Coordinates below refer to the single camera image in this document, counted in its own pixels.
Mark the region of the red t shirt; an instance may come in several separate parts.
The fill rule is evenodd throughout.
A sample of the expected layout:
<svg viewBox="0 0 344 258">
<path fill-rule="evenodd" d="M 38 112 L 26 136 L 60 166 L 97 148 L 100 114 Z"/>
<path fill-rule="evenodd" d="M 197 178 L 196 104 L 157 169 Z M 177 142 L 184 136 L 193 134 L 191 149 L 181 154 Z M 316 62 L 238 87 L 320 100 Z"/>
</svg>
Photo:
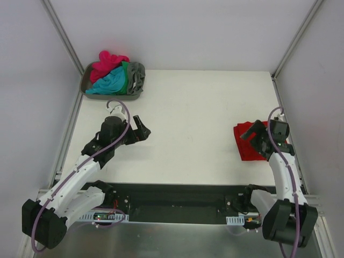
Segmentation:
<svg viewBox="0 0 344 258">
<path fill-rule="evenodd" d="M 269 121 L 262 121 L 264 125 L 269 125 Z M 237 124 L 233 128 L 234 137 L 236 140 L 236 144 L 239 150 L 240 157 L 243 161 L 260 161 L 266 160 L 262 157 L 250 144 L 250 140 L 253 138 L 254 134 L 252 134 L 247 140 L 243 140 L 240 136 L 247 131 L 253 123 L 245 122 L 241 124 Z"/>
</svg>

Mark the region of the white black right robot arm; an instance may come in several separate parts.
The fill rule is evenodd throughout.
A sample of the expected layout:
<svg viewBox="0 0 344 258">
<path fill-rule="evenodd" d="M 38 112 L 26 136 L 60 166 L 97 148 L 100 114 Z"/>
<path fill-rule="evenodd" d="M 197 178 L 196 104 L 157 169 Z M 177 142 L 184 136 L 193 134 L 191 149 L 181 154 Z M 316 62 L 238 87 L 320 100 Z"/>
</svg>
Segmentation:
<svg viewBox="0 0 344 258">
<path fill-rule="evenodd" d="M 277 196 L 273 200 L 264 188 L 249 185 L 242 198 L 242 207 L 248 212 L 259 211 L 266 240 L 305 247 L 318 219 L 318 211 L 308 205 L 302 193 L 295 151 L 286 141 L 289 131 L 288 123 L 280 120 L 271 119 L 268 125 L 256 120 L 240 136 L 249 140 L 253 149 L 268 161 Z"/>
</svg>

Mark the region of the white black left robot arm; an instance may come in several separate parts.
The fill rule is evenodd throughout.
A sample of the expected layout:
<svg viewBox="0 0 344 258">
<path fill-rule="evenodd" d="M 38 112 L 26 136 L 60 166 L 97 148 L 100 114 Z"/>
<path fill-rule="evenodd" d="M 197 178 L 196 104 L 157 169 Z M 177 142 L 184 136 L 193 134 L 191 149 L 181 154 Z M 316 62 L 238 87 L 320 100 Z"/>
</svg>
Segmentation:
<svg viewBox="0 0 344 258">
<path fill-rule="evenodd" d="M 114 189 L 103 181 L 96 181 L 81 195 L 78 191 L 94 174 L 114 157 L 122 145 L 145 141 L 151 134 L 139 116 L 133 116 L 136 129 L 124 116 L 106 117 L 101 129 L 88 142 L 69 174 L 57 182 L 37 200 L 28 199 L 22 206 L 22 231 L 30 236 L 32 249 L 36 244 L 44 249 L 55 248 L 65 237 L 69 227 L 93 208 L 108 209 L 114 205 Z"/>
</svg>

